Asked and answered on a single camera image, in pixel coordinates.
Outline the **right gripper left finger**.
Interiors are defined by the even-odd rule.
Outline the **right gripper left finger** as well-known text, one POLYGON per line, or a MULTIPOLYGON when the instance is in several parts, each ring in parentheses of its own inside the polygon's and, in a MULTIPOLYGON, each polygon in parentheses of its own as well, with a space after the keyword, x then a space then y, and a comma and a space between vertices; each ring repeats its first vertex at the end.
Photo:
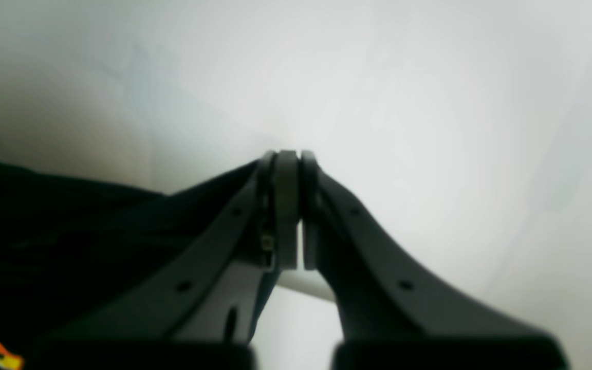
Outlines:
POLYGON ((268 152, 187 250, 71 325, 30 369, 253 369, 263 278, 298 267, 299 158, 268 152))

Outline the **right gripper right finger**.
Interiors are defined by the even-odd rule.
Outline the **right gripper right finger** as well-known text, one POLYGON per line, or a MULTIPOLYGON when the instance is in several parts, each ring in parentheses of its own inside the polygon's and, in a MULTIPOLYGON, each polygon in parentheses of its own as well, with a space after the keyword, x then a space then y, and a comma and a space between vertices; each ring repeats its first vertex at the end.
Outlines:
POLYGON ((567 369, 554 337, 460 292, 392 239, 362 202, 300 160, 304 264, 335 295, 333 369, 567 369))

